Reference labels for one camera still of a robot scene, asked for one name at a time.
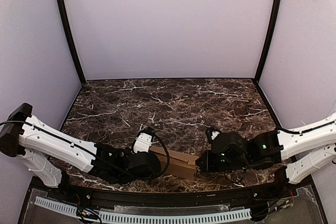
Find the brown cardboard box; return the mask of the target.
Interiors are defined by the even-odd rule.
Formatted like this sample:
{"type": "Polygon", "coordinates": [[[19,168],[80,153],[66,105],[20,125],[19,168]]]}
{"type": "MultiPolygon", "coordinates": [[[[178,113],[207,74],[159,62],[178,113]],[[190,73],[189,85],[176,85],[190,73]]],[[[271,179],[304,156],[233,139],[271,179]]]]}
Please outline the brown cardboard box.
{"type": "MultiPolygon", "coordinates": [[[[164,149],[162,147],[152,146],[150,151],[156,154],[163,169],[166,166],[166,153],[164,149]]],[[[168,152],[170,156],[170,164],[166,173],[179,178],[195,180],[198,171],[198,166],[195,164],[195,161],[199,156],[172,150],[168,150],[168,152]]]]}

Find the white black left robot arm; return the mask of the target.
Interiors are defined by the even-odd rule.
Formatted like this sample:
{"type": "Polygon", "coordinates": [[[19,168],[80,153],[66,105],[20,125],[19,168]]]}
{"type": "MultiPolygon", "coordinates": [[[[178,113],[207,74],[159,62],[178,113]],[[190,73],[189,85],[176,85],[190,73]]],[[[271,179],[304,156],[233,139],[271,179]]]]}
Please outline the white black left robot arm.
{"type": "Polygon", "coordinates": [[[58,188],[66,180],[66,173],[48,160],[50,156],[109,184],[153,180],[166,171],[150,151],[157,138],[150,127],[137,134],[131,148],[115,148],[64,134],[39,120],[32,109],[23,103],[1,123],[1,153],[21,159],[49,188],[58,188]]]}

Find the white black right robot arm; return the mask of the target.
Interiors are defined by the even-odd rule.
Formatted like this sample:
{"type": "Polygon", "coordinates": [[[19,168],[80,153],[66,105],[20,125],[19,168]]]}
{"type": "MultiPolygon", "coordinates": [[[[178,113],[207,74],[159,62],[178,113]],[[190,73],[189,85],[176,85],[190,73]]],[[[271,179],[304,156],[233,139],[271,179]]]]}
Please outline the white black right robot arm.
{"type": "Polygon", "coordinates": [[[335,114],[297,129],[277,128],[247,140],[236,132],[210,127],[206,137],[211,145],[195,162],[202,172],[239,169],[268,169],[303,152],[301,159],[282,167],[275,177],[286,184],[304,178],[335,161],[335,114]]]}

